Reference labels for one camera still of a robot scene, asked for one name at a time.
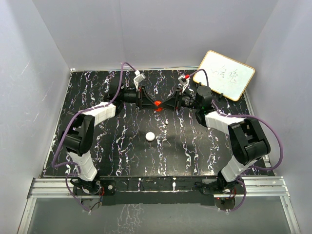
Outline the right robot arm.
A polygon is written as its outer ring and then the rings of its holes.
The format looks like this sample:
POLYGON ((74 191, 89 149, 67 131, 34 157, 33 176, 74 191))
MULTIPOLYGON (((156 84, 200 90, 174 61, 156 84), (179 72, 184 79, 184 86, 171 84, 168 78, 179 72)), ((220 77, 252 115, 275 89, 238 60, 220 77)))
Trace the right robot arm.
POLYGON ((155 101, 159 109, 177 111, 181 107, 195 109, 196 120, 207 128, 213 128, 229 136, 232 157, 209 184, 197 182, 200 189, 229 193, 239 183, 239 177, 254 163, 271 151, 271 146, 259 121, 254 117, 230 117, 215 106, 211 89, 199 86, 194 96, 185 95, 180 89, 164 102, 155 101))

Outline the orange charging case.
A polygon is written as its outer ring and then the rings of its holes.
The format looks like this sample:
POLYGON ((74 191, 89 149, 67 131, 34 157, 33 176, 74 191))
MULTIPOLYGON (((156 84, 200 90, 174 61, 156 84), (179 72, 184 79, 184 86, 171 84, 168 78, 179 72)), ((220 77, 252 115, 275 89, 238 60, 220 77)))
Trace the orange charging case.
POLYGON ((159 109, 160 107, 160 104, 161 104, 161 101, 157 100, 154 102, 155 106, 159 109))

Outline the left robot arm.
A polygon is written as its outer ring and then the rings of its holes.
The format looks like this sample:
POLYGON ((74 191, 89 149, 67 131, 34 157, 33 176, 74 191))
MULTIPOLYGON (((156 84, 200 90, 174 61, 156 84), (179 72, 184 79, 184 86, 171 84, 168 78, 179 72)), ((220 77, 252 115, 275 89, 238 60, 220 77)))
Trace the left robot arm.
POLYGON ((66 148, 71 158, 69 163, 77 170, 77 181, 71 183, 91 195, 98 193, 101 187, 100 181, 97 180, 98 171, 90 153, 94 128, 117 116, 125 102, 136 104, 140 110, 160 110, 162 104, 161 101, 152 100, 142 86, 124 88, 120 85, 111 93, 107 93, 100 104, 68 114, 70 120, 61 135, 59 146, 66 148))

